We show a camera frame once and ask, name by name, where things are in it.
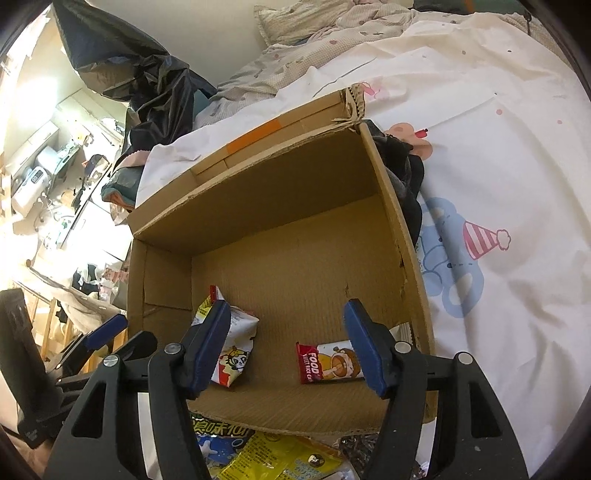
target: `cartoon bear print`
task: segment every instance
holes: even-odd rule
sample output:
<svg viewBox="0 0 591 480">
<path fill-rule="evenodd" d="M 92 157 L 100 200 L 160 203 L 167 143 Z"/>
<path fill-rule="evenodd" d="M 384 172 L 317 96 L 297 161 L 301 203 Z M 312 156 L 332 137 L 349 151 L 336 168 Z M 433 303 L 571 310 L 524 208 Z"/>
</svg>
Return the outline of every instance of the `cartoon bear print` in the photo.
<svg viewBox="0 0 591 480">
<path fill-rule="evenodd" d="M 433 146 L 428 140 L 425 140 L 428 130 L 415 131 L 413 126 L 408 123 L 399 123 L 392 125 L 385 133 L 406 142 L 413 146 L 413 155 L 417 155 L 425 161 L 433 154 Z"/>
<path fill-rule="evenodd" d="M 465 318 L 484 290 L 484 275 L 478 261 L 495 250 L 508 250 L 507 230 L 490 230 L 469 222 L 449 200 L 432 197 L 422 206 L 423 227 L 417 256 L 429 297 L 441 296 L 445 311 Z M 428 225 L 426 219 L 432 218 Z"/>
<path fill-rule="evenodd" d="M 248 360 L 248 352 L 233 346 L 232 350 L 226 355 L 222 355 L 220 359 L 223 359 L 224 357 L 226 357 L 226 365 L 229 365 L 232 370 L 242 373 L 246 366 L 246 360 Z"/>
</svg>

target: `white wall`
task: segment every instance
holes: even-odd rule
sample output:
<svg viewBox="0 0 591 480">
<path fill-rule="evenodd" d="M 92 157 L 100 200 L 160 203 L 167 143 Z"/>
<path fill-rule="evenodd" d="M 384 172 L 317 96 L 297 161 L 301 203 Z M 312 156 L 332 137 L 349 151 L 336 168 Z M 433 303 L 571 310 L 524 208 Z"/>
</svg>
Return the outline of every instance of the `white wall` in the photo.
<svg viewBox="0 0 591 480">
<path fill-rule="evenodd" d="M 211 84 L 227 80 L 265 48 L 255 4 L 297 0 L 89 0 L 154 37 Z"/>
<path fill-rule="evenodd" d="M 51 19 L 18 76 L 4 144 L 7 158 L 51 118 L 59 102 L 85 86 L 61 48 L 56 22 Z"/>
<path fill-rule="evenodd" d="M 90 102 L 81 100 L 82 96 L 90 99 Z M 125 114 L 127 112 L 127 104 L 123 102 L 116 102 L 110 98 L 103 97 L 96 92 L 93 92 L 87 87 L 74 94 L 76 100 L 88 110 L 98 120 L 105 117 L 112 117 L 119 123 L 125 125 Z"/>
</svg>

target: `snack bag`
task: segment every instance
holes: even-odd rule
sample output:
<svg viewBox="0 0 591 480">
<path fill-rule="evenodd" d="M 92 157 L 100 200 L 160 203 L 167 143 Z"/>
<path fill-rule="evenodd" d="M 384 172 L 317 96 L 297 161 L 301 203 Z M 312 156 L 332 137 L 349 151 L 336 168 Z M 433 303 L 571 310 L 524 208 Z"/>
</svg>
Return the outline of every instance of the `snack bag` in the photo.
<svg viewBox="0 0 591 480">
<path fill-rule="evenodd" d="M 219 480 L 320 480 L 343 463 L 339 452 L 303 437 L 256 432 Z"/>
<path fill-rule="evenodd" d="M 209 296 L 197 309 L 191 325 L 203 323 L 213 302 L 224 300 L 217 286 L 211 285 L 209 290 Z M 212 381 L 224 387 L 229 387 L 244 370 L 248 356 L 252 352 L 252 340 L 256 335 L 258 323 L 258 318 L 243 312 L 238 307 L 230 307 L 230 315 L 230 331 L 212 375 Z"/>
<path fill-rule="evenodd" d="M 254 433 L 252 429 L 210 420 L 199 413 L 191 412 L 191 419 L 195 437 L 212 477 L 216 477 L 236 457 Z"/>
<path fill-rule="evenodd" d="M 408 323 L 392 328 L 390 333 L 396 340 L 412 344 L 412 333 Z M 361 365 L 349 340 L 320 345 L 296 343 L 295 349 L 302 384 L 363 378 Z"/>
</svg>

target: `orange tape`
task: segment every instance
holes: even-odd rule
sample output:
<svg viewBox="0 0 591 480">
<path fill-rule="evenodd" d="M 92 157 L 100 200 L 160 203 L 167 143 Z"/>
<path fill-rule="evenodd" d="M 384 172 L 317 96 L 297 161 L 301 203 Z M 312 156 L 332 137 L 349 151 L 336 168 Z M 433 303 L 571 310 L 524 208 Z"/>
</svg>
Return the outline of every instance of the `orange tape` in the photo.
<svg viewBox="0 0 591 480">
<path fill-rule="evenodd" d="M 472 0 L 464 0 L 464 3 L 471 14 L 476 11 L 476 8 L 474 8 L 474 2 Z"/>
<path fill-rule="evenodd" d="M 252 145 L 254 142 L 271 135 L 274 132 L 281 130 L 281 123 L 277 118 L 269 120 L 266 124 L 262 124 L 260 127 L 256 127 L 254 130 L 249 131 L 247 134 L 237 138 L 230 142 L 226 149 L 228 155 L 236 153 L 238 150 L 242 150 L 248 145 Z"/>
</svg>

